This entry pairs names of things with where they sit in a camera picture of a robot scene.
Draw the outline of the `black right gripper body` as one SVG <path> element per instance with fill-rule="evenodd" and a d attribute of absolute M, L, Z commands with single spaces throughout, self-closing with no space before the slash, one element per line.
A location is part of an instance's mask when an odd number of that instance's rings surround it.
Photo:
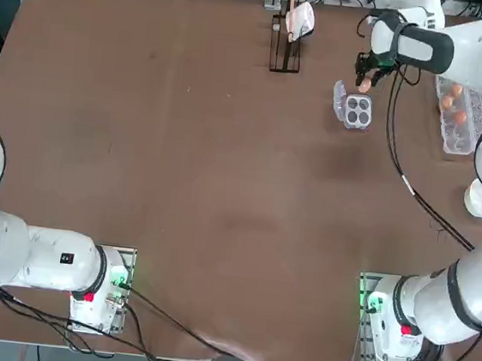
<path fill-rule="evenodd" d="M 368 73 L 372 70 L 382 71 L 386 74 L 391 73 L 394 69 L 394 63 L 381 63 L 378 57 L 371 51 L 359 52 L 355 61 L 355 71 Z"/>

